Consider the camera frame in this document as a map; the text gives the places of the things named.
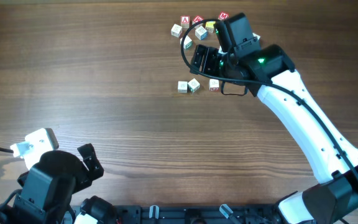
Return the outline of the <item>green J wooden block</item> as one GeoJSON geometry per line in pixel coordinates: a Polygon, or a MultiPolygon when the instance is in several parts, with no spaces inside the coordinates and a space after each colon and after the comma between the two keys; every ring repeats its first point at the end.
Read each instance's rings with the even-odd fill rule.
{"type": "Polygon", "coordinates": [[[192,93],[194,93],[200,88],[200,83],[195,78],[193,78],[188,82],[188,88],[192,93]]]}

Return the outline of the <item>plain engraved wooden block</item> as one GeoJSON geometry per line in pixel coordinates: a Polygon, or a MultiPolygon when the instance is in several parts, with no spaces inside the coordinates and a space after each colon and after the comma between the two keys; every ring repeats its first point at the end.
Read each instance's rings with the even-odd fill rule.
{"type": "Polygon", "coordinates": [[[178,92],[186,93],[188,91],[188,82],[179,81],[178,82],[178,92]]]}

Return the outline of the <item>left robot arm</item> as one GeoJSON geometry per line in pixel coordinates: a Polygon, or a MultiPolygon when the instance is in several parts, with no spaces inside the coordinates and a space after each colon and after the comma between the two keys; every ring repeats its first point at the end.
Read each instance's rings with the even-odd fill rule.
{"type": "Polygon", "coordinates": [[[78,152],[82,159],[65,151],[42,154],[28,172],[19,176],[22,188],[0,204],[0,223],[61,223],[66,213],[74,222],[89,215],[96,223],[118,223],[114,206],[97,196],[81,204],[78,216],[71,208],[72,195],[104,174],[92,144],[79,147],[78,152]]]}

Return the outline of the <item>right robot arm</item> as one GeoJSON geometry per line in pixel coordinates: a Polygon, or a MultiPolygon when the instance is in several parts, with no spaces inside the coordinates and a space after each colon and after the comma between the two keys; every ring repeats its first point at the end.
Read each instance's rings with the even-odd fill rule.
{"type": "Polygon", "coordinates": [[[334,223],[358,208],[358,149],[330,122],[278,45],[262,48],[245,14],[213,19],[219,48],[198,45],[191,73],[243,86],[287,128],[317,184],[280,199],[272,223],[334,223]]]}

